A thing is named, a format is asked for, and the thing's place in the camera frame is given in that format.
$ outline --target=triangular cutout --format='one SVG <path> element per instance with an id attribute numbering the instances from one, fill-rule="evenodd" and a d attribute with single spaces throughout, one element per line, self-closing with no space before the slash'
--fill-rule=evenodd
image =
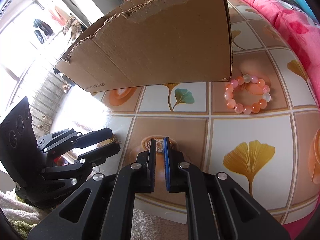
<path id="1" fill-rule="evenodd" d="M 252 204 L 249 203 L 239 191 L 231 189 L 230 193 L 243 223 L 246 223 L 260 215 L 259 211 L 256 210 L 255 207 L 252 206 Z"/>
<path id="2" fill-rule="evenodd" d="M 90 192 L 91 190 L 88 188 L 82 191 L 74 198 L 72 202 L 70 202 L 64 209 L 60 211 L 59 216 L 73 223 L 77 223 L 81 216 L 82 210 L 87 203 Z"/>

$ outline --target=box flap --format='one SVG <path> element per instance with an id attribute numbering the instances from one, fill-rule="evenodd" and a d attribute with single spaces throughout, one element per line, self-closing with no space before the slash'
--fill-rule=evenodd
<path id="1" fill-rule="evenodd" d="M 151 0 L 91 26 L 57 68 L 88 92 L 229 79 L 228 17 L 226 0 Z"/>

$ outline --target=white bead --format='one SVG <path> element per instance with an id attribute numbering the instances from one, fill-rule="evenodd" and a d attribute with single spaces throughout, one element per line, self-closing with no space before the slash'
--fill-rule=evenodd
<path id="1" fill-rule="evenodd" d="M 249 83 L 251 81 L 251 76 L 248 74 L 244 74 L 243 79 L 245 83 Z"/>
<path id="2" fill-rule="evenodd" d="M 267 102 L 269 102 L 271 100 L 271 95 L 269 93 L 265 93 L 263 94 L 262 98 Z"/>

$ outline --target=torn cardboard edge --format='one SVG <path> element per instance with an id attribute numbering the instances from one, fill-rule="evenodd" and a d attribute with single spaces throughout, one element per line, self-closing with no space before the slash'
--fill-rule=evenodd
<path id="1" fill-rule="evenodd" d="M 124 17 L 126 19 L 128 19 L 132 14 L 134 14 L 135 12 L 148 7 L 150 4 L 152 4 L 154 1 L 156 0 L 149 0 L 146 3 L 142 3 L 140 5 L 136 5 L 134 7 L 132 7 L 129 10 L 125 10 L 123 12 L 117 13 L 113 16 L 110 17 L 110 15 L 105 15 L 104 17 L 100 18 L 97 22 L 95 22 L 93 25 L 91 25 L 75 42 L 74 44 L 68 48 L 68 50 L 63 54 L 61 61 L 64 61 L 66 63 L 70 63 L 70 60 L 72 58 L 73 52 L 74 50 L 83 42 L 87 41 L 87 40 L 92 40 L 97 34 L 98 32 L 108 23 L 111 23 L 114 19 L 116 19 L 117 17 Z M 229 71 L 229 79 L 231 78 L 231 73 L 232 73 L 232 40 L 231 40 L 231 23 L 230 23 L 230 18 L 229 18 L 229 12 L 228 12 L 228 3 L 227 0 L 223 0 L 224 3 L 224 7 L 225 7 L 225 15 L 227 17 L 227 23 L 228 23 L 228 33 L 229 33 L 229 44 L 230 44 L 230 50 L 229 50 L 229 54 L 230 54 L 230 58 L 229 58 L 229 62 L 230 62 L 230 71 Z M 92 75 L 91 73 L 89 73 L 87 70 L 83 69 L 83 71 L 87 72 L 89 75 Z M 92 75 L 92 77 L 94 79 L 96 79 L 97 81 L 99 81 L 99 79 L 97 77 L 95 77 L 94 75 Z"/>

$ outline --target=silver screw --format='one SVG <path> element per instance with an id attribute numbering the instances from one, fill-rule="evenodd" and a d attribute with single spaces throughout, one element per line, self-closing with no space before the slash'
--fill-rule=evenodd
<path id="1" fill-rule="evenodd" d="M 182 163 L 179 163 L 179 166 L 180 168 L 187 169 L 190 167 L 190 163 L 182 162 Z"/>
<path id="2" fill-rule="evenodd" d="M 97 173 L 97 174 L 94 174 L 94 176 L 93 176 L 93 180 L 95 180 L 95 181 L 99 181 L 99 180 L 102 180 L 103 179 L 103 174 L 101 174 L 101 173 Z"/>
<path id="3" fill-rule="evenodd" d="M 228 175 L 225 174 L 224 172 L 219 172 L 217 177 L 218 177 L 218 179 L 225 180 L 228 178 Z"/>
<path id="4" fill-rule="evenodd" d="M 132 163 L 131 168 L 134 170 L 138 170 L 142 167 L 141 163 Z"/>

